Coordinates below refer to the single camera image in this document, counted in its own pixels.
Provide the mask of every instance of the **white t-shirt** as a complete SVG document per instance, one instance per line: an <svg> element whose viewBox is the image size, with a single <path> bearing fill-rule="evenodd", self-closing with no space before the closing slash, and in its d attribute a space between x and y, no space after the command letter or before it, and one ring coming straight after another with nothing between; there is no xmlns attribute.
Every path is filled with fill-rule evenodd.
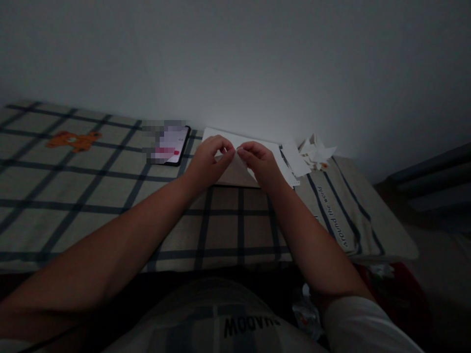
<svg viewBox="0 0 471 353"><path fill-rule="evenodd" d="M386 313L365 298L333 302L324 315L332 352L422 352ZM1 352L27 342L1 340ZM326 352L274 315L254 293L220 278L189 283L162 300L105 352Z"/></svg>

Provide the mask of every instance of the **left hand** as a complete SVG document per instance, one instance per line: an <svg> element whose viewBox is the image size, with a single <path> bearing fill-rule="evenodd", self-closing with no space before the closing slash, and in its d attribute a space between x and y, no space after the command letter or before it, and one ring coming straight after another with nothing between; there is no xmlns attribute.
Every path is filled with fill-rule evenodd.
<svg viewBox="0 0 471 353"><path fill-rule="evenodd" d="M214 158L217 151L223 154L219 161ZM219 180L235 154L236 150L228 139L221 135L211 136L198 147L183 176L199 194Z"/></svg>

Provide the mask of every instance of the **bed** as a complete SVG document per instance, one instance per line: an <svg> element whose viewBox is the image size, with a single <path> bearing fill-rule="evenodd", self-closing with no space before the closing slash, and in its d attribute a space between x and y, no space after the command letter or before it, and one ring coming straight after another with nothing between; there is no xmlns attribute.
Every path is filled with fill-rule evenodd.
<svg viewBox="0 0 471 353"><path fill-rule="evenodd" d="M34 101L0 114L0 271L35 271L181 176L202 139L192 130L179 167L146 164L142 121ZM348 158L295 187L347 256L361 264L418 250ZM292 261L267 195L213 186L183 213L144 272Z"/></svg>

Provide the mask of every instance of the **hand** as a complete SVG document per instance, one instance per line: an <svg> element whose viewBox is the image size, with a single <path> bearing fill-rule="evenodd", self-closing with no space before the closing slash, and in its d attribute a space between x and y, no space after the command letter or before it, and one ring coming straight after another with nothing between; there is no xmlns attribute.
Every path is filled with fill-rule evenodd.
<svg viewBox="0 0 471 353"><path fill-rule="evenodd" d="M223 154L219 161L214 158L217 151ZM236 150L228 139L221 135L211 136L200 144L183 176L199 194L219 180L235 154Z"/></svg>
<svg viewBox="0 0 471 353"><path fill-rule="evenodd" d="M237 154L252 169L260 187L268 194L288 185L278 168L273 152L258 142L245 142Z"/></svg>

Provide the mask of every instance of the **plaid bedsheet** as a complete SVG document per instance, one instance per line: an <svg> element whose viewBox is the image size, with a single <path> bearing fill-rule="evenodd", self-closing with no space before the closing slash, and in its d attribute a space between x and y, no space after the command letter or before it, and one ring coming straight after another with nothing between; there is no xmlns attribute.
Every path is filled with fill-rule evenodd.
<svg viewBox="0 0 471 353"><path fill-rule="evenodd" d="M146 164L141 125L31 101L1 111L1 271L38 269L185 172L202 131L191 132L181 165L169 167ZM51 140L61 131L69 134ZM295 190L353 259L417 256L405 230L348 159L335 158L326 172L301 178ZM267 195L213 186L183 213L143 271L276 261L292 259Z"/></svg>

